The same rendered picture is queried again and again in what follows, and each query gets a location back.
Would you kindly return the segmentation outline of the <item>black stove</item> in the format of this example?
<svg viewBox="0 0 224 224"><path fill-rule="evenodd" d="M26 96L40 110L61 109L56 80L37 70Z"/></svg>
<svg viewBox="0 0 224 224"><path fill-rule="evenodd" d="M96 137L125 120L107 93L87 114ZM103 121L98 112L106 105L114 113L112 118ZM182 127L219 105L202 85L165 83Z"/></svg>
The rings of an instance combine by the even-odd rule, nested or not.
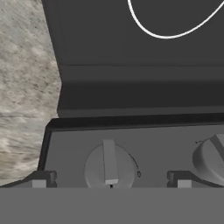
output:
<svg viewBox="0 0 224 224"><path fill-rule="evenodd" d="M167 187L224 134L224 0L41 0L59 69L57 115L38 161L59 187L88 187L84 165L113 139L132 187Z"/></svg>

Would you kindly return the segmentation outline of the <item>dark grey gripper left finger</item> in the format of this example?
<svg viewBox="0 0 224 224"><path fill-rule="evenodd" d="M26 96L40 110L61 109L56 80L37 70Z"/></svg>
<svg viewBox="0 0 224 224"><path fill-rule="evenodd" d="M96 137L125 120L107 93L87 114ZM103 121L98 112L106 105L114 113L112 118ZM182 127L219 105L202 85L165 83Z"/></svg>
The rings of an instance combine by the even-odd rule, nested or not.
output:
<svg viewBox="0 0 224 224"><path fill-rule="evenodd" d="M57 186L56 179L56 171L34 171L27 177L5 184L3 187L50 188Z"/></svg>

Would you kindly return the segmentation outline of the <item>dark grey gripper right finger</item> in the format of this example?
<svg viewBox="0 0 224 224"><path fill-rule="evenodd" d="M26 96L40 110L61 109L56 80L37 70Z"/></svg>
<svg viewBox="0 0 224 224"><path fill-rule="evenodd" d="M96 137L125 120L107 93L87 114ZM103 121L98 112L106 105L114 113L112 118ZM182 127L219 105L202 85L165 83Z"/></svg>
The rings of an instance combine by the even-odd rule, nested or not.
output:
<svg viewBox="0 0 224 224"><path fill-rule="evenodd" d="M224 185L218 185L197 177L191 171L168 171L167 187L171 188L224 188Z"/></svg>

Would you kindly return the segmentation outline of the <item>grey stove knob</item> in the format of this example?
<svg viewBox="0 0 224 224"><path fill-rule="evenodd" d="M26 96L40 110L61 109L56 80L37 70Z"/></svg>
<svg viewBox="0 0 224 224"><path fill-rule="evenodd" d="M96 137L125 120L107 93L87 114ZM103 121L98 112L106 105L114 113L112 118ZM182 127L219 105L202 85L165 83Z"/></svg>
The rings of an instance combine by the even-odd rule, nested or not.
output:
<svg viewBox="0 0 224 224"><path fill-rule="evenodd" d="M193 152L192 163L202 179L224 186L224 134L204 140Z"/></svg>
<svg viewBox="0 0 224 224"><path fill-rule="evenodd" d="M89 188L131 188L135 166L130 154L113 139L104 139L87 156L84 177Z"/></svg>

